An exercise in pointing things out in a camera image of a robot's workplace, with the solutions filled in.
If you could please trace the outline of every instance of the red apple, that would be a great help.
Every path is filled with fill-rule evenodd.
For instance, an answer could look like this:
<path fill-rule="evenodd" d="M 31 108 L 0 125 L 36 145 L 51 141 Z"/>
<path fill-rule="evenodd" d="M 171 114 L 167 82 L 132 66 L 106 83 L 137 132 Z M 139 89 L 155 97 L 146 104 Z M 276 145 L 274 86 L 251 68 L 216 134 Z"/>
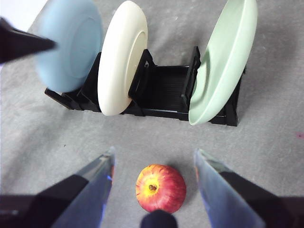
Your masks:
<path fill-rule="evenodd" d="M 186 184 L 176 169 L 152 164 L 144 168 L 137 178 L 136 197 L 148 212 L 161 209 L 174 213 L 185 200 Z"/>

